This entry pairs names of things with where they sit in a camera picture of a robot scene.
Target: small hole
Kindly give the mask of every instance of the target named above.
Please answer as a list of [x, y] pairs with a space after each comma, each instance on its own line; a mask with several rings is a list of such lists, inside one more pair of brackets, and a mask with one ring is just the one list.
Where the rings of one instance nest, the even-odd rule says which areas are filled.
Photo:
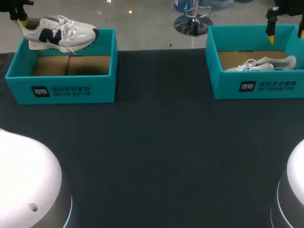
[[37, 204], [36, 203], [30, 203], [28, 205], [29, 209], [33, 212], [37, 212], [38, 211], [38, 207], [37, 207]]

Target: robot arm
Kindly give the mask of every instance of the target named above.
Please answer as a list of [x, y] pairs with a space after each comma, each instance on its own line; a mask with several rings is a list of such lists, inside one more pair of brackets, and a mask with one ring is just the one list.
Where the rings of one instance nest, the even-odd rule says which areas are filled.
[[303, 15], [299, 26], [298, 37], [304, 37], [304, 0], [275, 0], [275, 3], [275, 7], [269, 9], [266, 15], [268, 19], [266, 34], [270, 42], [273, 44], [275, 41], [277, 17], [282, 15]]
[[23, 5], [34, 5], [31, 0], [0, 0], [0, 12], [8, 12], [10, 19], [18, 25], [18, 19], [26, 23], [28, 15], [23, 9]]

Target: shoe sole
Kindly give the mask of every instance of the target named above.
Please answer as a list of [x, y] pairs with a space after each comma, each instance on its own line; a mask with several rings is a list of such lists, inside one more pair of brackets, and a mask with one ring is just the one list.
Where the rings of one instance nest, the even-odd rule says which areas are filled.
[[33, 50], [33, 51], [47, 50], [47, 49], [57, 49], [57, 50], [61, 51], [62, 53], [72, 53], [72, 51], [77, 52], [81, 49], [86, 48], [87, 46], [91, 45], [94, 41], [95, 40], [92, 40], [88, 43], [85, 43], [85, 44], [82, 44], [82, 45], [79, 45], [79, 46], [69, 47], [70, 49], [68, 49], [67, 47], [62, 47], [62, 46], [58, 46], [56, 44], [51, 44], [51, 43], [41, 43], [41, 42], [29, 41], [28, 42], [28, 47], [29, 47], [30, 50]]

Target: shoe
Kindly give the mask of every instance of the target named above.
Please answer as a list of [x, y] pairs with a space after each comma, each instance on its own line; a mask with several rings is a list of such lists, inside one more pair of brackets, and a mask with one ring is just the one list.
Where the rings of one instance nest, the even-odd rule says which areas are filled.
[[45, 18], [50, 19], [50, 20], [54, 20], [57, 21], [59, 24], [65, 24], [65, 23], [75, 23], [75, 25], [77, 26], [81, 26], [83, 28], [87, 28], [87, 29], [97, 29], [94, 25], [90, 25], [90, 24], [86, 24], [86, 23], [82, 23], [82, 22], [78, 22], [75, 20], [70, 20], [64, 16], [58, 15], [58, 16], [45, 16]]
[[264, 57], [256, 62], [256, 65], [262, 65], [270, 63], [276, 70], [294, 70], [296, 65], [296, 58], [294, 56], [288, 56], [285, 59], [271, 59]]
[[55, 48], [63, 53], [75, 53], [92, 44], [98, 36], [96, 28], [85, 28], [76, 25], [75, 21], [42, 18], [35, 28], [26, 28], [21, 21], [19, 26], [24, 37], [29, 41], [30, 50]]
[[260, 66], [256, 66], [256, 61], [254, 59], [249, 59], [243, 65], [225, 71], [262, 71], [262, 70], [274, 70], [274, 67], [270, 63], [265, 63]]

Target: teal shoe box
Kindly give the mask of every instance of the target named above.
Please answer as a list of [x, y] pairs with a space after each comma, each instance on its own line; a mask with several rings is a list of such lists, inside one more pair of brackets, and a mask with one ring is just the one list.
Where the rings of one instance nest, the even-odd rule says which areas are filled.
[[[216, 99], [304, 98], [304, 40], [297, 37], [296, 25], [277, 25], [275, 31], [272, 45], [266, 25], [210, 26], [206, 59]], [[247, 56], [245, 62], [249, 56], [274, 58], [274, 53], [295, 56], [296, 69], [225, 72], [226, 63], [221, 58], [225, 56], [229, 64], [236, 56]]]
[[111, 28], [99, 29], [95, 42], [76, 54], [31, 51], [23, 39], [5, 78], [19, 105], [112, 103], [117, 61]]

